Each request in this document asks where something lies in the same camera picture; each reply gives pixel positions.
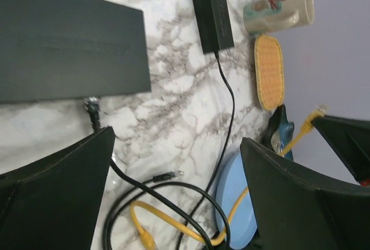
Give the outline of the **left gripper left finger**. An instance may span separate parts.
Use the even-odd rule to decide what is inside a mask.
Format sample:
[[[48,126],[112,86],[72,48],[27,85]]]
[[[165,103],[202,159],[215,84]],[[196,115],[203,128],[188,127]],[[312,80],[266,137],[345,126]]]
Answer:
[[[90,249],[114,141],[105,127],[1,174],[1,249]]]

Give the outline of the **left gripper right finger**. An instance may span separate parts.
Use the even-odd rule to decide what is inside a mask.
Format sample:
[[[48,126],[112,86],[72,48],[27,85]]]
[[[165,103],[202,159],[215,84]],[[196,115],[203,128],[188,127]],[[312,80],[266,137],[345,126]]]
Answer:
[[[264,249],[369,249],[369,188],[337,180],[267,149],[240,145]]]

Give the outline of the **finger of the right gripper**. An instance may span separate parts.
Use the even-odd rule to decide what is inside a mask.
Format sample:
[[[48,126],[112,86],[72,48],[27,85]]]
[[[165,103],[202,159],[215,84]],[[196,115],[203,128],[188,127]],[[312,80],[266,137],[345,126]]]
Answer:
[[[369,186],[369,121],[325,115],[312,121],[362,186]]]

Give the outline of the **black network switch box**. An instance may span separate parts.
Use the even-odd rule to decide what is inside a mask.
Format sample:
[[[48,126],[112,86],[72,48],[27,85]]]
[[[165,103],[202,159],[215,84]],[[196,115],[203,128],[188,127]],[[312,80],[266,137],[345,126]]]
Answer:
[[[104,0],[1,0],[1,102],[151,90],[143,12]]]

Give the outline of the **black power adapter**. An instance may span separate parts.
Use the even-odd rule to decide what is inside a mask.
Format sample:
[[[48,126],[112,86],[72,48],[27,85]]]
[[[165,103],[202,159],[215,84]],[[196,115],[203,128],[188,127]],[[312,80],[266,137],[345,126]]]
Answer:
[[[227,0],[193,0],[204,54],[234,47]]]

